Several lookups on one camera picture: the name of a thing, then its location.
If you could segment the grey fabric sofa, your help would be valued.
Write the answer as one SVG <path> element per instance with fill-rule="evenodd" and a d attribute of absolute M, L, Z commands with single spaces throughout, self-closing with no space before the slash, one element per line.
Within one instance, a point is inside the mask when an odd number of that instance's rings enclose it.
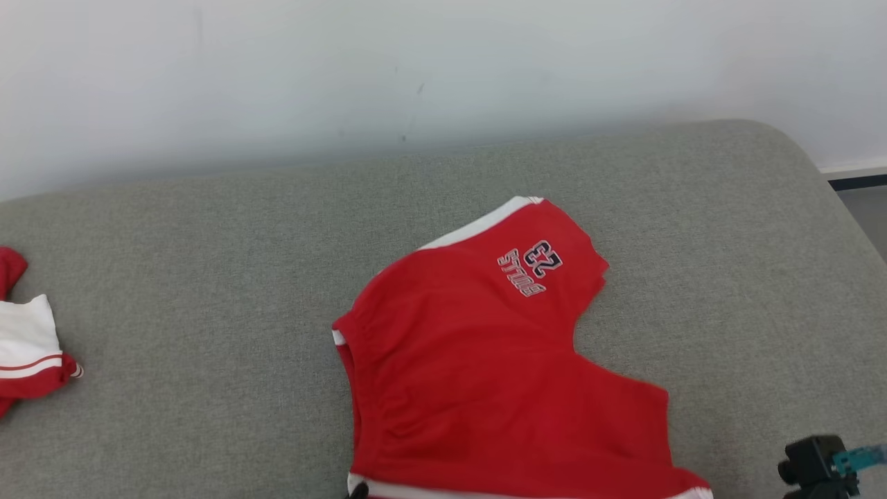
<path fill-rule="evenodd" d="M 608 260 L 576 346 L 667 389 L 716 499 L 780 499 L 811 434 L 887 443 L 887 264 L 793 140 L 719 121 L 1 202 L 10 297 L 85 376 L 0 418 L 0 499 L 344 499 L 333 320 L 515 195 Z"/>

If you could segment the white baseboard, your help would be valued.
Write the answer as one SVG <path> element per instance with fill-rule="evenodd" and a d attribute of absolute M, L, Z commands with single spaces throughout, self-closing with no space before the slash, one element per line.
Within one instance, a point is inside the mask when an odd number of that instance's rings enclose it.
<path fill-rule="evenodd" d="M 852 179 L 865 179 L 865 177 L 876 177 L 881 175 L 887 175 L 887 165 L 861 165 L 861 164 L 850 164 L 850 165 L 838 165 L 838 166 L 829 166 L 820 169 L 820 173 L 823 174 L 825 180 L 831 181 L 843 181 L 843 180 L 852 180 Z"/>

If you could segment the red white jersey shirt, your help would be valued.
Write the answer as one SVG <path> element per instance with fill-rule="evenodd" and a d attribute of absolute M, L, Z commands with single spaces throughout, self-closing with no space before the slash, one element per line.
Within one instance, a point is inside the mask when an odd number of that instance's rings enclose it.
<path fill-rule="evenodd" d="M 85 372 L 61 347 L 45 294 L 22 304 L 7 300 L 27 269 L 16 250 L 0 247 L 0 419 L 16 403 L 48 396 Z"/>

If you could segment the red basketball shorts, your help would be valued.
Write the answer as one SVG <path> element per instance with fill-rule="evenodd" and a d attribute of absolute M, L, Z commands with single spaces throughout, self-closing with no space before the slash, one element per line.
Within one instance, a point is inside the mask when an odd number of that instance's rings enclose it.
<path fill-rule="evenodd" d="M 668 392 L 574 348 L 607 269 L 566 212 L 516 196 L 375 275 L 331 328 L 348 494 L 713 499 L 672 461 Z"/>

